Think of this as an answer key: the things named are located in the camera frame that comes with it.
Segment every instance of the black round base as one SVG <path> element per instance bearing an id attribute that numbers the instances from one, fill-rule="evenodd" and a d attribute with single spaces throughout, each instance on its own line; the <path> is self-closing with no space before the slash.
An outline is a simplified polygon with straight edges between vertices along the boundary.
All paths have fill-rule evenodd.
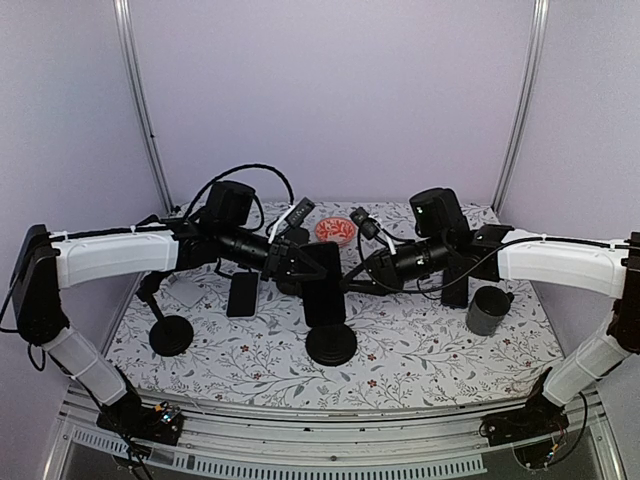
<path id="1" fill-rule="evenodd" d="M 305 347 L 314 362 L 337 367 L 353 358 L 358 349 L 358 340 L 353 330 L 341 323 L 312 328 Z"/>
<path id="2" fill-rule="evenodd" d="M 149 345 L 162 357 L 184 353 L 193 340 L 193 327 L 186 318 L 169 315 L 156 322 L 149 332 Z"/>

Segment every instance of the white wall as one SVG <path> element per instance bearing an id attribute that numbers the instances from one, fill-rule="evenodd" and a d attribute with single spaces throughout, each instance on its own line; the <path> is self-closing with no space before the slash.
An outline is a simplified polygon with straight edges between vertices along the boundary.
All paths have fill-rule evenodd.
<path id="1" fill-rule="evenodd" d="M 626 238 L 640 230 L 640 3 L 551 2 L 547 36 L 502 220 L 533 231 Z M 566 352 L 611 302 L 540 285 Z M 630 479 L 640 478 L 640 362 L 599 385 Z"/>
<path id="2" fill-rule="evenodd" d="M 0 2 L 0 290 L 26 229 L 128 225 L 159 210 L 109 0 Z M 123 279 L 66 292 L 71 320 L 97 343 Z M 12 312 L 5 326 L 13 326 Z M 33 480 L 66 389 L 0 335 L 0 477 Z"/>
<path id="3" fill-rule="evenodd" d="M 146 97 L 177 202 L 230 166 L 299 195 L 488 203 L 524 69 L 531 0 L 139 0 Z M 245 179 L 284 198 L 268 173 Z"/>

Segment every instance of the gray cup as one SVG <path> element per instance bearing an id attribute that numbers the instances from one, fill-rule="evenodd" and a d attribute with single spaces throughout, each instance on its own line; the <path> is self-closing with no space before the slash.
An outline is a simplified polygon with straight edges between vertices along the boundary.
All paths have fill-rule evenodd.
<path id="1" fill-rule="evenodd" d="M 511 309 L 513 293 L 496 287 L 482 287 L 476 291 L 467 312 L 467 327 L 476 335 L 489 337 Z"/>

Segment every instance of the floral tablecloth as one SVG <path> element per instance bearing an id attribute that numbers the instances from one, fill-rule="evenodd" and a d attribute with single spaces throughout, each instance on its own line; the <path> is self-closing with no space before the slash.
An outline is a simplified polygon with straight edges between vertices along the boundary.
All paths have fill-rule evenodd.
<path id="1" fill-rule="evenodd" d="M 405 203 L 364 206 L 398 236 L 414 237 Z M 347 217 L 357 205 L 320 203 L 304 226 L 311 232 L 322 218 Z M 267 223 L 285 205 L 265 205 Z M 472 228 L 497 223 L 488 207 L 463 207 Z M 257 212 L 249 225 L 257 222 Z M 367 248 L 372 251 L 375 246 Z M 358 263 L 355 241 L 341 249 L 343 271 Z M 233 265 L 223 262 L 223 270 Z M 165 314 L 188 318 L 195 330 L 189 350 L 163 358 L 148 345 L 154 323 L 137 298 L 131 302 L 108 358 L 134 384 L 160 392 L 221 402 L 313 409 L 396 409 L 461 405 L 522 397 L 547 366 L 562 358 L 560 347 L 529 282 L 501 282 L 515 295 L 511 311 L 493 337 L 465 326 L 466 310 L 455 310 L 420 295 L 346 296 L 347 324 L 358 338 L 356 356 L 340 367 L 323 367 L 306 354 L 308 327 L 301 301 L 262 283 L 257 316 L 225 316 L 229 280 L 212 266 L 178 274 L 206 291 L 185 308 L 165 289 L 156 295 Z M 439 277 L 432 277 L 438 282 Z M 470 295 L 487 282 L 471 280 Z"/>

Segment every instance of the smartphone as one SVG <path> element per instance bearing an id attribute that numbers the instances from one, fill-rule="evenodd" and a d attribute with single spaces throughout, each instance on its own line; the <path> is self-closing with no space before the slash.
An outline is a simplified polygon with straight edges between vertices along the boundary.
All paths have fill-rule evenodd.
<path id="1" fill-rule="evenodd" d="M 228 318 L 253 318 L 258 305 L 258 286 L 260 275 L 257 272 L 238 272 L 231 277 Z"/>
<path id="2" fill-rule="evenodd" d="M 347 318 L 344 292 L 340 288 L 342 266 L 340 247 L 335 242 L 312 243 L 300 247 L 327 270 L 322 280 L 301 282 L 302 306 L 309 327 L 344 323 Z"/>

